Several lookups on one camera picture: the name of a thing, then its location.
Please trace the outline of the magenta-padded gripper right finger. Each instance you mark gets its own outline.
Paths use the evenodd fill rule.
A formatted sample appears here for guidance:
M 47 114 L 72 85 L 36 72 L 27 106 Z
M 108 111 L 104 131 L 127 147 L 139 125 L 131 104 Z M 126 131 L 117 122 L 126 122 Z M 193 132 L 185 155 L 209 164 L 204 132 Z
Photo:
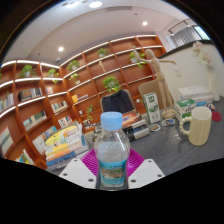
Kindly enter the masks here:
M 164 177 L 164 173 L 153 159 L 144 159 L 135 150 L 130 150 L 126 164 L 127 186 L 140 188 Z

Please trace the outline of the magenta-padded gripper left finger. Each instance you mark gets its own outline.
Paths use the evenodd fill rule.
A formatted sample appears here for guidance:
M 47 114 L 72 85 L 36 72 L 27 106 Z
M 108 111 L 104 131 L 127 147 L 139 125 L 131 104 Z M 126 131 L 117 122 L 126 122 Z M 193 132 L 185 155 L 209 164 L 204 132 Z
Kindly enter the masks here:
M 95 189 L 99 172 L 98 160 L 94 150 L 90 150 L 81 159 L 72 159 L 60 177 L 78 186 Z

